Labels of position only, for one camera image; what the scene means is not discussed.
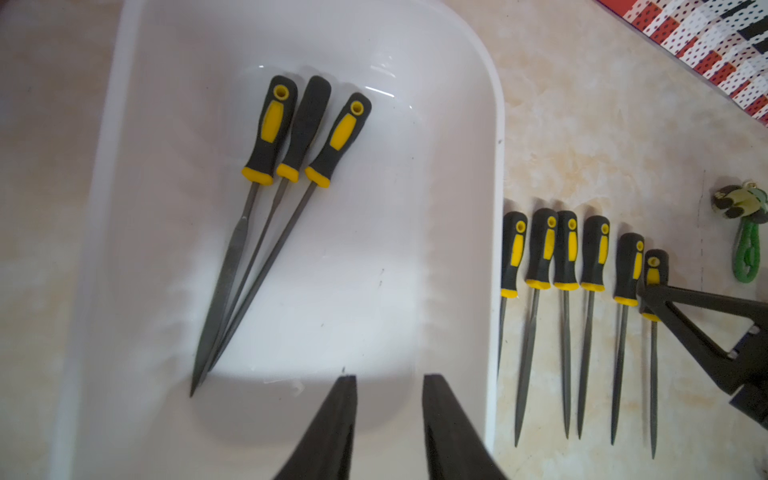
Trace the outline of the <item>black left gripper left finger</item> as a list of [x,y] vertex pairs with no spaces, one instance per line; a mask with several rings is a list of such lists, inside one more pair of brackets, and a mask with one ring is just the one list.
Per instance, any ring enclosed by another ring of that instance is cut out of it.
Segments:
[[340,376],[275,479],[348,479],[357,413],[357,379]]

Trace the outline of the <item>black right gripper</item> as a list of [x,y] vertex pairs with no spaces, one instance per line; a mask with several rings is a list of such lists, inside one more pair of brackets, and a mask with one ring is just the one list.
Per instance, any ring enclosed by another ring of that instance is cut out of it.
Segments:
[[767,304],[668,285],[641,299],[713,383],[734,395],[730,405],[768,428]]

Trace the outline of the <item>white plastic storage box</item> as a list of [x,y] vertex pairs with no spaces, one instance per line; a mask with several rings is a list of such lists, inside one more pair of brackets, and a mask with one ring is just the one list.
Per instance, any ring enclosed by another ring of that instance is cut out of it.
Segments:
[[[371,115],[198,389],[272,77]],[[422,380],[495,434],[503,95],[441,1],[129,1],[96,153],[52,479],[269,479],[354,375],[351,475],[427,475]]]

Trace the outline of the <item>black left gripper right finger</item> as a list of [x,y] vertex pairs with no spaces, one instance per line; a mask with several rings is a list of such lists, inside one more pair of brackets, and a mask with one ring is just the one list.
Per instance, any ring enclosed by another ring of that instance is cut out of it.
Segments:
[[442,375],[424,376],[422,411],[430,479],[506,479]]

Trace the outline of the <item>black yellow file tool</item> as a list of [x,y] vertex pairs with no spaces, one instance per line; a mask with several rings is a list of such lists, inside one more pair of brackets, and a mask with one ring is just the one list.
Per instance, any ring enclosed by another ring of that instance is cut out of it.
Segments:
[[557,214],[551,208],[540,208],[533,214],[529,233],[529,263],[525,277],[532,290],[530,314],[523,331],[521,364],[516,397],[514,445],[518,446],[526,412],[533,353],[537,329],[540,293],[551,287],[550,264],[554,256],[557,231]]

